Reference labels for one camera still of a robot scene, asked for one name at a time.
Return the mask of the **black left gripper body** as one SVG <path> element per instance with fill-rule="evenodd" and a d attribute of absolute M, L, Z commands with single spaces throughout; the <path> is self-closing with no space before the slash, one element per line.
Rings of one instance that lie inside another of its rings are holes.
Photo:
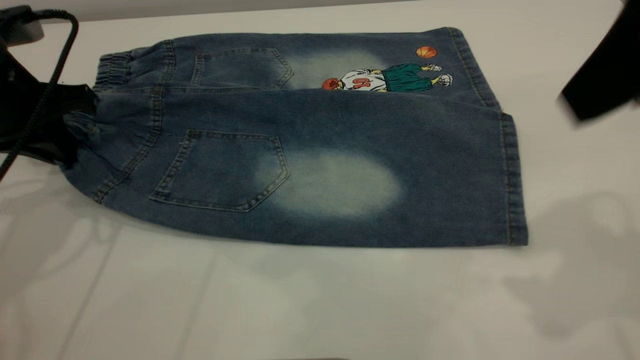
<path fill-rule="evenodd" d="M 3 48 L 0 64 L 0 135 L 1 152 L 9 153 L 18 144 L 28 121 L 35 113 L 47 89 Z M 55 84 L 45 101 L 43 114 L 36 116 L 34 128 L 26 138 L 22 152 L 67 153 L 68 131 L 63 122 L 68 86 Z"/>

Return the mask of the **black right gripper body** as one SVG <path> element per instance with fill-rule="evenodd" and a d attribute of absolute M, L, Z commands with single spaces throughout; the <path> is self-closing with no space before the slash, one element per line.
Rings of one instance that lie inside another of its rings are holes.
<path fill-rule="evenodd" d="M 639 103 L 640 2 L 627 0 L 598 47 L 562 89 L 576 122 L 588 122 L 622 105 Z"/>

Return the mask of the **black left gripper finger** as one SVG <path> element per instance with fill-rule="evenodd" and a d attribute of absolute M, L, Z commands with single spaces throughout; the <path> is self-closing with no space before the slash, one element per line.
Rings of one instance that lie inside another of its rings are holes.
<path fill-rule="evenodd" d="M 29 157 L 48 164 L 69 166 L 78 161 L 78 142 L 32 142 Z"/>
<path fill-rule="evenodd" d="M 62 117 L 72 112 L 95 116 L 98 101 L 97 94 L 86 84 L 55 84 L 50 92 L 50 117 Z"/>

